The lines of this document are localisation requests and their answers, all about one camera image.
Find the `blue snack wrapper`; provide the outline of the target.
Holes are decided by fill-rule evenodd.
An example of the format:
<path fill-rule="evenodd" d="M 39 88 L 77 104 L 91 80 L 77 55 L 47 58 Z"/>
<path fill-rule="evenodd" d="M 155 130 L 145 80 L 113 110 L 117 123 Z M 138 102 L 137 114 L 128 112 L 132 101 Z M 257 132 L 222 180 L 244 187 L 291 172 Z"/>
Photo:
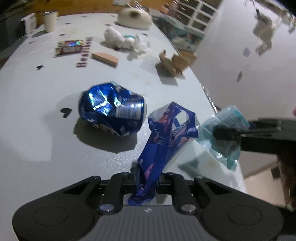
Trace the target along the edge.
<path fill-rule="evenodd" d="M 145 205 L 156 195 L 163 169 L 189 141 L 199 136 L 196 114 L 171 102 L 147 118 L 151 135 L 137 159 L 136 192 L 129 205 Z"/>

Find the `white drawer organizer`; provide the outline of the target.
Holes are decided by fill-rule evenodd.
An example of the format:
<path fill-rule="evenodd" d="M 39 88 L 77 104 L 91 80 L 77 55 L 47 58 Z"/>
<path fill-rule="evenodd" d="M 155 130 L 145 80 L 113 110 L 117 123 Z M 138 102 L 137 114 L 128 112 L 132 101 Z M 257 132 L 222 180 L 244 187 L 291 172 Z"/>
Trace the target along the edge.
<path fill-rule="evenodd" d="M 181 0 L 175 19 L 183 25 L 204 33 L 213 21 L 221 0 Z"/>

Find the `crumpled white tissue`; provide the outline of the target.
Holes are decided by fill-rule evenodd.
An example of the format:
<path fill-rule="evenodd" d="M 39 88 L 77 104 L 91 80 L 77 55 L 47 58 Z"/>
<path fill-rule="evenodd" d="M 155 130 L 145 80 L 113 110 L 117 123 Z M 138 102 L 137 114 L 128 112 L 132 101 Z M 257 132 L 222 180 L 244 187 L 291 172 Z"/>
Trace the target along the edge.
<path fill-rule="evenodd" d="M 103 35 L 105 41 L 116 49 L 134 50 L 140 53 L 146 53 L 151 49 L 151 43 L 144 34 L 122 35 L 115 28 L 108 27 Z"/>

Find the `pink eraser block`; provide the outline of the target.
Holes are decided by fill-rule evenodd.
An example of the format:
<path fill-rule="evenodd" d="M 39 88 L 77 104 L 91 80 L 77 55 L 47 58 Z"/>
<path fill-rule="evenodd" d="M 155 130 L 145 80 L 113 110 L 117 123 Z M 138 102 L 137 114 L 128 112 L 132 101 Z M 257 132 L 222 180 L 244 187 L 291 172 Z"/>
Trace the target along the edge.
<path fill-rule="evenodd" d="M 119 60 L 110 54 L 99 52 L 99 53 L 92 53 L 91 56 L 93 59 L 103 62 L 107 65 L 112 66 L 112 67 L 118 66 Z"/>

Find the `light blue plastic wrapper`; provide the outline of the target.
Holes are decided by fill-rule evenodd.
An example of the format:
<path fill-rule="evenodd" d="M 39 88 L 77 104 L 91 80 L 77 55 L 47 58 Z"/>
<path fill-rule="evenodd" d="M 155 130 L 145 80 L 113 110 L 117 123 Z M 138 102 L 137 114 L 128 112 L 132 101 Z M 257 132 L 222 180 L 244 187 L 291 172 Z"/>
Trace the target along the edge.
<path fill-rule="evenodd" d="M 239 134 L 249 129 L 250 124 L 239 109 L 230 105 L 200 126 L 197 142 L 227 169 L 234 171 L 241 153 Z"/>

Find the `crushed blue soda can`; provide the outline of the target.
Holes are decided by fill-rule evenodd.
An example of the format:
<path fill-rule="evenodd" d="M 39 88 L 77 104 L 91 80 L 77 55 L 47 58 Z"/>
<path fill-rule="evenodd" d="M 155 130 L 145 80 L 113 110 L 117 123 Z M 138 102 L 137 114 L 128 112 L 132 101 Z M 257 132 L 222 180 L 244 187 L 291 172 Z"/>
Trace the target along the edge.
<path fill-rule="evenodd" d="M 143 96 L 107 82 L 94 85 L 81 94 L 78 112 L 88 125 L 126 137 L 141 129 L 147 105 Z"/>

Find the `white small space heater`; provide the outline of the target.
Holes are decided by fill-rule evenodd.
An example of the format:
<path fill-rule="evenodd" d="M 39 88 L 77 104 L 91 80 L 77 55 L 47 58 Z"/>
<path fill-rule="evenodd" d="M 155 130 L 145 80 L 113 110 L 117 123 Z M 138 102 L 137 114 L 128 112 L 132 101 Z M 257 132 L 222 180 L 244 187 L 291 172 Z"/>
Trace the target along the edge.
<path fill-rule="evenodd" d="M 31 13 L 20 20 L 20 29 L 23 35 L 31 34 L 37 27 L 37 15 Z"/>

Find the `colourful storage box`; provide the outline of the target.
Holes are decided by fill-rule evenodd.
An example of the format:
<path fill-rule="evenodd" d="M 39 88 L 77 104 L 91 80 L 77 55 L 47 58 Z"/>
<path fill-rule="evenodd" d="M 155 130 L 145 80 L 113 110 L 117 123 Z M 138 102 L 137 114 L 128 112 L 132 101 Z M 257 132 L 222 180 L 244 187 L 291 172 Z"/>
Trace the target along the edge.
<path fill-rule="evenodd" d="M 163 32 L 177 50 L 194 53 L 204 39 L 202 33 L 190 29 L 186 25 L 160 11 L 154 9 L 151 15 L 154 24 Z"/>

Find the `white ceramic cat figurine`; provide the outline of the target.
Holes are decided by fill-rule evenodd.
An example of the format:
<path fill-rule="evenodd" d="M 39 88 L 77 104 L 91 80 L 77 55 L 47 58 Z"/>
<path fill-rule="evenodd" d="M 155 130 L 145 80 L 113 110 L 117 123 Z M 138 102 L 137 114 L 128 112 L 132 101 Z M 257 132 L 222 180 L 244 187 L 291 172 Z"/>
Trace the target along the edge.
<path fill-rule="evenodd" d="M 124 8 L 117 17 L 119 25 L 135 29 L 148 29 L 152 24 L 152 18 L 143 9 Z"/>

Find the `cream metal cup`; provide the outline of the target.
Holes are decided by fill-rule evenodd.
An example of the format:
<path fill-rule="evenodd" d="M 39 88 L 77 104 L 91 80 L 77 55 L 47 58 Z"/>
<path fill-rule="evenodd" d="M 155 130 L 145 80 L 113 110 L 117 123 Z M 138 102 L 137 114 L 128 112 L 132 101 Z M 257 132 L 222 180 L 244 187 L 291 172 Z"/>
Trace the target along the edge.
<path fill-rule="evenodd" d="M 43 16 L 45 31 L 47 33 L 55 31 L 58 11 L 46 11 L 42 14 L 42 16 Z"/>

